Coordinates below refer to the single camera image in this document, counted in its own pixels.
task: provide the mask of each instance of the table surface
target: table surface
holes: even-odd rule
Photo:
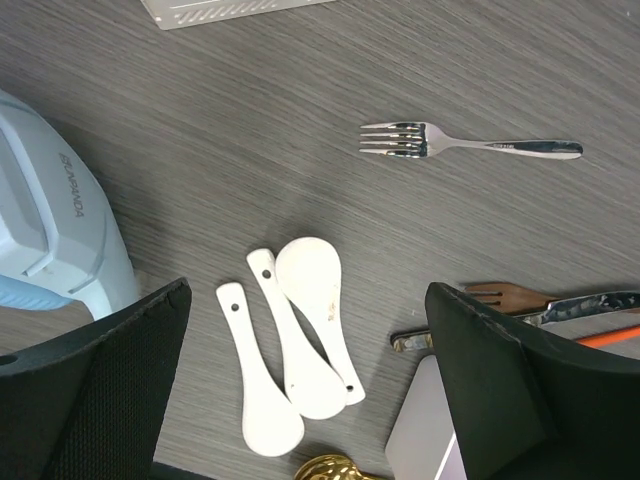
[[[192,285],[157,460],[218,480],[284,480],[337,450],[389,476],[385,441],[420,356],[394,354],[388,336],[424,325],[430,282],[638,285],[636,1],[345,0],[163,32],[139,1],[23,0],[3,9],[0,39],[0,88],[95,173],[145,289],[183,275]],[[358,153],[359,125],[405,119],[469,139],[575,139],[585,155]],[[239,364],[214,291],[244,284],[281,383],[244,257],[305,235],[341,255],[345,337],[368,397],[307,421],[291,454],[261,458],[242,439]],[[0,349],[87,321],[75,305],[7,311]],[[640,356],[640,343],[614,350]]]

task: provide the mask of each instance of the ceramic spoon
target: ceramic spoon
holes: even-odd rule
[[[347,404],[347,387],[307,340],[291,304],[276,280],[276,259],[263,248],[251,252],[247,263],[264,293],[276,322],[284,363],[284,388],[301,415],[331,418]]]
[[[244,386],[244,440],[259,455],[284,455],[293,450],[304,436],[302,417],[280,391],[264,364],[242,285],[227,283],[216,290],[216,295],[240,359]]]
[[[347,386],[347,405],[364,400],[340,321],[340,257],[319,238],[299,238],[278,254],[276,277],[284,294],[309,320],[329,361]]]

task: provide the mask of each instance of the silver fork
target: silver fork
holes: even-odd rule
[[[474,142],[446,135],[437,126],[426,122],[375,123],[361,128],[378,132],[362,133],[364,153],[393,157],[433,157],[450,147],[479,148],[527,157],[571,160],[582,155],[582,145],[568,140],[509,140],[503,142]]]

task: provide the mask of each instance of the gold object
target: gold object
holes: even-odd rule
[[[360,473],[356,464],[343,455],[322,455],[305,463],[294,480],[382,480]]]

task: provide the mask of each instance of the fork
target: fork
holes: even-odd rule
[[[549,303],[560,300],[559,297],[505,282],[471,285],[464,289],[464,293],[507,315],[544,310]]]
[[[450,147],[478,148],[527,157],[572,160],[582,155],[582,145],[569,140],[508,140],[502,142],[475,142],[459,140],[446,135],[439,127],[426,122],[374,123],[364,129],[378,132],[362,133],[364,153],[393,157],[433,157]]]

